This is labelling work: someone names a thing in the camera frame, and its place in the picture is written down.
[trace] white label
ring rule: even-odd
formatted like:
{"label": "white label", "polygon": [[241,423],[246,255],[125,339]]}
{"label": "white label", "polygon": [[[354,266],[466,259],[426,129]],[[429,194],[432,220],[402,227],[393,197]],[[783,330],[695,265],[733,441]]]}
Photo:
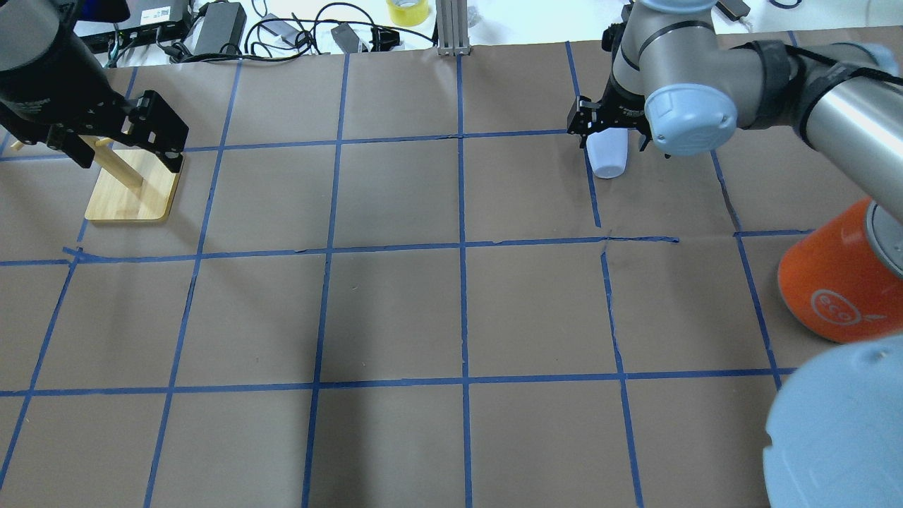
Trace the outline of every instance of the white label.
{"label": "white label", "polygon": [[172,7],[160,7],[157,9],[147,9],[141,12],[141,26],[146,24],[154,24],[169,21],[169,15]]}

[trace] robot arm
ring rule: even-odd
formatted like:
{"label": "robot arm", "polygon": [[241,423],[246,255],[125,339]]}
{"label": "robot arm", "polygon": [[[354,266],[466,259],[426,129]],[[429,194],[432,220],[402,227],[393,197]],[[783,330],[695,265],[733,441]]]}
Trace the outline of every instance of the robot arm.
{"label": "robot arm", "polygon": [[639,0],[606,31],[608,85],[579,97],[568,131],[634,127],[670,155],[723,145],[736,128],[793,126],[898,221],[903,221],[903,81],[876,69],[880,47],[787,47],[756,41],[721,50],[715,0]]}
{"label": "robot arm", "polygon": [[86,14],[122,17],[116,8],[98,15],[98,5],[116,4],[0,0],[0,124],[26,145],[45,143],[82,167],[94,159],[94,150],[79,137],[89,135],[143,148],[178,173],[188,136],[185,122],[153,90],[136,100],[113,91],[72,32],[75,20]]}

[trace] power adapter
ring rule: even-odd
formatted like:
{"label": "power adapter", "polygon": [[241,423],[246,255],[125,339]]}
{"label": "power adapter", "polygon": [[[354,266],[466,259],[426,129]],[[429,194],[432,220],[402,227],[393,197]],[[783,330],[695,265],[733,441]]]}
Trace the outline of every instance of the power adapter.
{"label": "power adapter", "polygon": [[238,2],[211,2],[204,5],[207,13],[200,27],[194,54],[237,54],[247,15]]}

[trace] metal bracket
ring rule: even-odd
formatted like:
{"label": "metal bracket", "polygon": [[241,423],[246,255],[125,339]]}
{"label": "metal bracket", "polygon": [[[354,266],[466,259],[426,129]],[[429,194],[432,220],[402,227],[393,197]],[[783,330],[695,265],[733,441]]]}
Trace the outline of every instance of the metal bracket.
{"label": "metal bracket", "polygon": [[467,34],[467,0],[436,0],[439,55],[470,54]]}

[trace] wooden stand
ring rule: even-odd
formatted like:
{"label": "wooden stand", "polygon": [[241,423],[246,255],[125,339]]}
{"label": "wooden stand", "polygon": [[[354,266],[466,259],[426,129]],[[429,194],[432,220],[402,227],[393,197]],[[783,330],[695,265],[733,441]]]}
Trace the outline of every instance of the wooden stand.
{"label": "wooden stand", "polygon": [[[82,136],[94,148],[98,182],[85,210],[95,222],[154,222],[169,216],[179,174],[144,150],[112,150],[112,139]],[[16,142],[13,149],[21,148]]]}

